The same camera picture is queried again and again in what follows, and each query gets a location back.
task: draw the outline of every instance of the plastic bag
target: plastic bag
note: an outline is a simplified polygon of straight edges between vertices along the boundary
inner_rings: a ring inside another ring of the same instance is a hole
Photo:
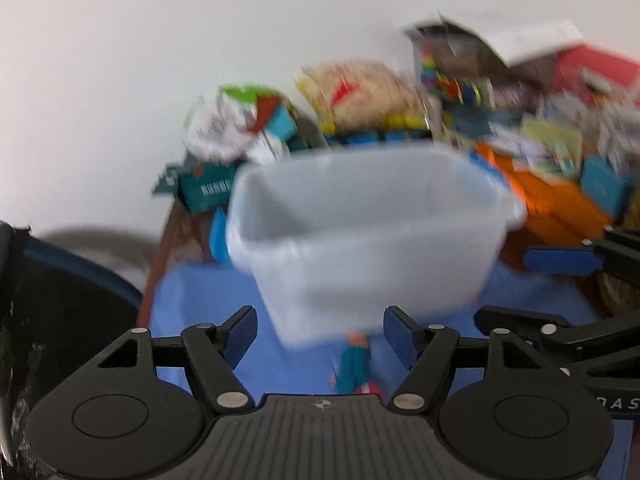
[[[247,131],[248,111],[239,102],[220,94],[212,101],[199,100],[194,108],[182,140],[199,160],[230,164],[255,142],[255,134]]]
[[[416,89],[380,62],[354,60],[308,66],[302,72],[296,85],[318,114],[323,133],[404,122],[392,117],[398,114],[409,122],[419,118],[418,127],[424,127],[426,109]]]

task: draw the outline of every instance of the yellow package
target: yellow package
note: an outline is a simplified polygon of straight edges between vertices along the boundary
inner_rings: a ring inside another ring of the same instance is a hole
[[[383,63],[353,60],[308,66],[296,86],[318,114],[324,134],[377,127],[426,127],[417,90]]]

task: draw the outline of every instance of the metal screw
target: metal screw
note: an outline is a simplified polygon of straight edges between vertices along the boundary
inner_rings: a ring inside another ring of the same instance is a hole
[[[424,406],[424,399],[418,394],[400,394],[394,399],[394,404],[401,410],[419,410]]]
[[[249,397],[242,392],[225,392],[219,394],[216,402],[223,408],[242,408],[249,402]]]
[[[558,327],[555,326],[553,323],[547,323],[546,325],[543,325],[542,327],[540,327],[540,332],[542,332],[544,335],[552,335],[555,334],[558,331]]]

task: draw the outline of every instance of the white box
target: white box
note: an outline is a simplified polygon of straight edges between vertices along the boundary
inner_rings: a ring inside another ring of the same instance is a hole
[[[475,301],[506,232],[507,187],[442,144],[317,152],[241,171],[226,243],[252,272],[278,337],[298,346]]]

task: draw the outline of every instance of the colorful toy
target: colorful toy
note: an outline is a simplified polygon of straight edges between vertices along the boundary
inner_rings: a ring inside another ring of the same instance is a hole
[[[347,349],[340,356],[340,365],[335,373],[335,392],[338,395],[377,394],[382,391],[371,379],[369,364],[371,352],[364,334],[347,334]]]
[[[446,100],[469,107],[482,105],[482,94],[478,85],[472,81],[449,79],[447,76],[438,73],[436,88],[442,92],[442,97]]]
[[[438,69],[436,68],[433,49],[430,45],[425,46],[422,51],[420,81],[427,90],[435,88],[438,83]]]

